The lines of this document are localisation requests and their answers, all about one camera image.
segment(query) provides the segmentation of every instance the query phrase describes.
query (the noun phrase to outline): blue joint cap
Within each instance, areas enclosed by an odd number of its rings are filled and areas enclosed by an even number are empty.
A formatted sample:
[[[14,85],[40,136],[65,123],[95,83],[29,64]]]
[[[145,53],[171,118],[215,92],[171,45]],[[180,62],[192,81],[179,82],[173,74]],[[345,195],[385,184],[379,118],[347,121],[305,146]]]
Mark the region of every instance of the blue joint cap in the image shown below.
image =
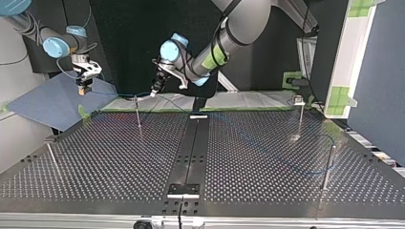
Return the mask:
[[[197,81],[193,81],[193,83],[200,87],[200,86],[204,85],[208,79],[209,79],[209,73],[204,78],[201,78]]]
[[[160,47],[161,58],[168,61],[176,61],[180,56],[179,47],[171,40],[164,42]]]
[[[61,58],[69,55],[69,45],[62,39],[50,37],[42,44],[45,52],[53,58]]]
[[[0,0],[0,16],[14,16],[25,11],[31,0]]]
[[[66,33],[76,36],[87,37],[86,29],[80,26],[68,26],[66,28]]]
[[[172,39],[179,41],[180,43],[182,43],[187,48],[188,40],[184,36],[182,36],[182,35],[180,35],[178,33],[173,33]]]

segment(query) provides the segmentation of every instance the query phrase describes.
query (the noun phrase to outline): cable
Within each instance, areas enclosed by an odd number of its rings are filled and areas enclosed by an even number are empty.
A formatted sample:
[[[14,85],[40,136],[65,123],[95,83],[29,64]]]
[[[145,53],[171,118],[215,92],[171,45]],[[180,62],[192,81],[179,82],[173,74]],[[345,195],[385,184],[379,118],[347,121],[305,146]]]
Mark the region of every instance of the cable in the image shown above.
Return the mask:
[[[74,52],[74,53],[72,53],[72,54],[85,54],[85,53],[90,52],[91,50],[95,49],[95,48],[97,47],[97,45],[98,45],[97,42],[92,43],[92,44],[90,44],[90,45],[87,47],[86,50],[80,51],[80,52]]]
[[[28,57],[28,51],[27,51],[27,53],[24,55],[24,57],[21,58],[20,60],[13,61],[13,62],[10,62],[10,63],[3,63],[3,64],[0,64],[0,66],[13,65],[13,64],[21,63],[21,62],[23,62],[27,57]]]
[[[179,209],[179,214],[178,214],[179,229],[182,229],[181,210],[182,210],[182,202],[183,202],[183,201],[184,201],[184,198],[181,198],[181,204],[180,204],[180,209]]]
[[[66,73],[66,72],[62,69],[62,67],[60,67],[59,60],[62,59],[62,58],[56,59],[57,68],[59,68],[60,71],[62,71],[64,74],[66,74],[66,75],[69,76],[70,78],[72,78],[72,79],[78,79],[78,78],[79,78],[78,76],[72,76],[71,74]]]
[[[305,58],[304,37],[305,37],[305,24],[306,24],[306,22],[307,22],[307,20],[308,20],[308,14],[309,14],[309,6],[310,6],[310,2],[308,2],[307,10],[306,10],[305,16],[304,16],[304,23],[303,23],[303,28],[302,28],[302,30],[303,30],[303,36],[301,37],[301,49],[302,49],[302,53],[303,53],[303,61],[304,61],[304,69],[305,69],[306,80],[307,80],[308,83],[309,83],[309,88],[310,88],[310,90],[312,91],[313,97],[315,98],[315,100],[316,100],[317,102],[320,102],[319,99],[318,99],[318,97],[317,97],[316,94],[315,94],[315,91],[314,91],[313,88],[312,88],[312,83],[311,83],[310,80],[309,80],[308,69],[307,69],[307,64],[306,64],[307,61],[306,61],[306,58]],[[319,108],[321,108],[321,111],[322,111],[322,113],[324,114],[324,113],[325,113],[324,108],[323,108],[322,106],[319,106]]]
[[[103,81],[105,81],[105,76],[104,76],[104,73],[103,73],[103,72],[101,72],[101,73],[100,73],[100,75],[101,75],[101,77],[102,77],[102,80],[103,80]]]
[[[87,18],[86,23],[84,23],[83,28],[86,28],[87,25],[89,25],[89,22],[90,22],[91,18],[92,18],[92,6],[90,5],[90,2],[89,2],[89,17]]]
[[[24,11],[27,16],[28,26],[24,30],[18,30],[14,28],[15,31],[25,36],[35,36],[36,45],[40,46],[43,43],[41,37],[41,20],[36,21],[35,17],[28,11]]]

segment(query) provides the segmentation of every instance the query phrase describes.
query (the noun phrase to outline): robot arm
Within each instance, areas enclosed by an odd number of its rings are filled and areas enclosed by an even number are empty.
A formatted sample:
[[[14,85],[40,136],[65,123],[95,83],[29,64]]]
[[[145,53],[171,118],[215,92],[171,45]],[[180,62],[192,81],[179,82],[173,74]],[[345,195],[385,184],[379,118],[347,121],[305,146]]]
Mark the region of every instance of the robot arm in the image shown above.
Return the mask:
[[[83,27],[69,26],[66,34],[59,34],[42,25],[26,11],[30,4],[31,0],[1,0],[0,16],[4,17],[15,31],[29,37],[38,46],[42,45],[50,57],[59,59],[70,55],[78,75],[75,83],[79,94],[84,95],[91,90],[93,78],[102,71],[89,57],[89,50],[95,45],[88,45],[86,30]]]
[[[180,89],[186,89],[188,80],[197,86],[203,85],[210,73],[227,63],[229,56],[239,48],[253,43],[265,30],[270,16],[271,6],[289,4],[297,12],[306,5],[302,0],[212,0],[223,12],[223,20],[215,30],[210,44],[197,56],[187,52],[188,40],[179,34],[174,34],[160,48],[160,60],[157,78],[152,86],[151,96],[155,96],[170,76],[177,77]],[[295,21],[297,25],[304,20]],[[304,27],[310,32],[316,26],[316,21],[308,20]]]

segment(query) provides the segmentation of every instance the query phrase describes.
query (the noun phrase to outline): black backdrop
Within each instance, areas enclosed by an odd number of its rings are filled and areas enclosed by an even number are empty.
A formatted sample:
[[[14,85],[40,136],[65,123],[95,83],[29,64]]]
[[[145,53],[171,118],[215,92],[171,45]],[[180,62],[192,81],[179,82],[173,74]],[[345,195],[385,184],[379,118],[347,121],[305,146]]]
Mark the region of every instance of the black backdrop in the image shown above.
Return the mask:
[[[186,36],[197,54],[210,41],[221,17],[208,0],[93,0],[91,4],[117,88],[127,94],[150,89],[155,75],[151,59],[174,31]],[[231,57],[224,74],[242,90],[281,90],[283,72],[299,71],[296,38],[301,35],[297,25],[273,8],[265,32],[254,45]],[[176,80],[166,91],[176,91]],[[217,88],[216,82],[208,85],[205,96]],[[195,87],[191,91],[187,94],[201,95]]]

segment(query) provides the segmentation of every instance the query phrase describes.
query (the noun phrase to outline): black metal table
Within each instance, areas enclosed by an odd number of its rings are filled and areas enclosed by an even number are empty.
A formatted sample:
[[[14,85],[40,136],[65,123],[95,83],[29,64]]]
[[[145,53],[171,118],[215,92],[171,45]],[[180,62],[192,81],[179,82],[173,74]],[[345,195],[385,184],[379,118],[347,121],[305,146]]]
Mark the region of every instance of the black metal table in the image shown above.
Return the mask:
[[[0,213],[405,219],[405,180],[320,114],[100,113],[0,175]],[[334,161],[327,166],[330,147]],[[320,187],[330,170],[328,190]],[[172,184],[197,199],[168,198]]]

